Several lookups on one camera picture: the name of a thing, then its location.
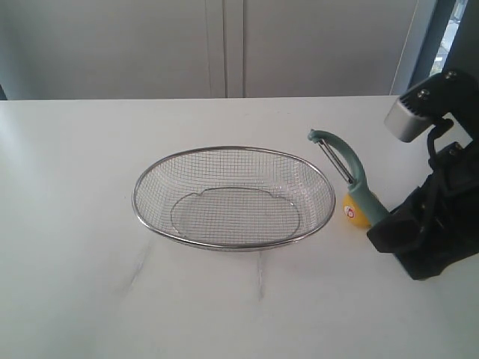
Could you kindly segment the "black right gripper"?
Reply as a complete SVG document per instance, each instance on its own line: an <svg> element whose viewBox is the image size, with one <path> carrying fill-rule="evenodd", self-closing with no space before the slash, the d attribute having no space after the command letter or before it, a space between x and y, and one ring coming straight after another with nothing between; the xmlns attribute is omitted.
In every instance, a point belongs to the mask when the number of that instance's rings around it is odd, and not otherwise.
<svg viewBox="0 0 479 359"><path fill-rule="evenodd" d="M380 253L396 254L413 280L439 276L448 266L478 254L478 142L435 141L453 127L436 120L427 135L432 173L387 218L367 231Z"/></svg>

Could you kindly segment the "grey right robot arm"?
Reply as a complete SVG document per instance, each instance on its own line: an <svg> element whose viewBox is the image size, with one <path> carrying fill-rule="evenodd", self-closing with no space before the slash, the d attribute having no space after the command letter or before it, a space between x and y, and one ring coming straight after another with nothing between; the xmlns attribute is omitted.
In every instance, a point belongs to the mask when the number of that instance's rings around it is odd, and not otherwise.
<svg viewBox="0 0 479 359"><path fill-rule="evenodd" d="M478 2L468 7L443 70L408 89L385 119L403 142L428 133L431 174L392 211L371 191L353 196L373 246L413 280L478 253Z"/></svg>

